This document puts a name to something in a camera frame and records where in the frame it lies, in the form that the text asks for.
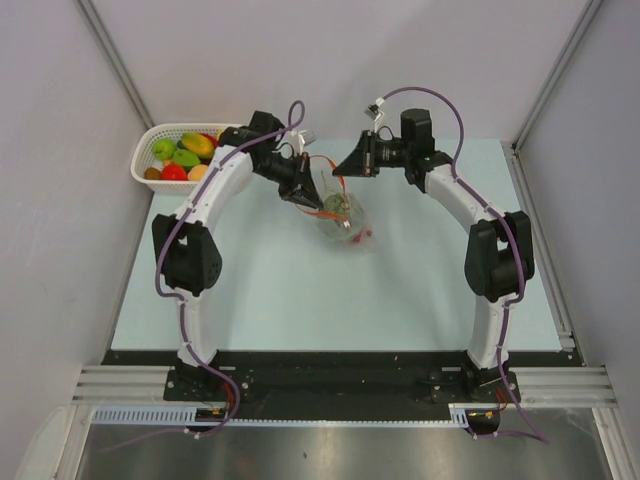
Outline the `green netted melon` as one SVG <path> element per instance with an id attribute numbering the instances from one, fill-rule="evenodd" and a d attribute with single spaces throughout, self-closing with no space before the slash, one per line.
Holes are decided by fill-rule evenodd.
<path id="1" fill-rule="evenodd" d="M 349 198 L 344 193 L 334 193 L 324 200 L 324 211 L 327 213 L 337 214 L 340 217 L 348 218 L 350 216 Z"/>

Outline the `clear zip bag orange zipper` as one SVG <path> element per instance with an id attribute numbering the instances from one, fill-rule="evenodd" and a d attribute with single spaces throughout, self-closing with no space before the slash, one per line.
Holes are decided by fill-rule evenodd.
<path id="1" fill-rule="evenodd" d="M 328 156 L 311 154 L 310 171 L 323 206 L 320 209 L 296 206 L 313 220 L 325 238 L 335 244 L 365 245 L 373 240 L 373 229 L 358 198 L 344 177 L 334 176 L 336 163 Z"/>

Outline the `red apple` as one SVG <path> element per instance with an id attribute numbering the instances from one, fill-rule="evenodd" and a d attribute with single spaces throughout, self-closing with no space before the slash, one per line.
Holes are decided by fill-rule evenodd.
<path id="1" fill-rule="evenodd" d="M 362 229 L 358 234 L 350 239 L 350 242 L 353 244 L 360 244 L 369 240 L 373 235 L 373 232 L 370 228 Z"/>

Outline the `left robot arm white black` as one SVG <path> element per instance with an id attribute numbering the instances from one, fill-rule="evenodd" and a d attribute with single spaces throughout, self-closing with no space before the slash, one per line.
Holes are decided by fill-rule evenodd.
<path id="1" fill-rule="evenodd" d="M 224 209 L 252 175 L 273 182 L 283 201 L 310 209 L 323 206 L 305 151 L 315 135 L 300 130 L 300 123 L 290 119 L 283 124 L 256 111 L 248 125 L 226 128 L 203 179 L 174 213 L 158 214 L 152 222 L 154 286 L 160 297 L 176 303 L 178 358 L 193 367 L 185 385 L 199 399 L 214 397 L 221 387 L 220 374 L 208 367 L 218 347 L 202 309 L 222 272 L 214 230 Z"/>

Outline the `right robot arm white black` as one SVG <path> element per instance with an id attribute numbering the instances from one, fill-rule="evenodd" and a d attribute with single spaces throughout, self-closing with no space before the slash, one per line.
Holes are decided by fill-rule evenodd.
<path id="1" fill-rule="evenodd" d="M 475 367 L 463 373 L 461 388 L 469 399 L 484 401 L 498 385 L 491 370 L 503 369 L 508 359 L 510 307 L 535 273 L 530 219 L 492 206 L 457 173 L 454 159 L 436 148 L 428 110 L 403 111 L 400 135 L 389 139 L 380 135 L 381 108 L 371 105 L 366 113 L 374 127 L 361 133 L 333 174 L 373 178 L 383 168 L 401 168 L 409 184 L 439 202 L 468 234 L 464 275 L 476 307 L 467 356 Z"/>

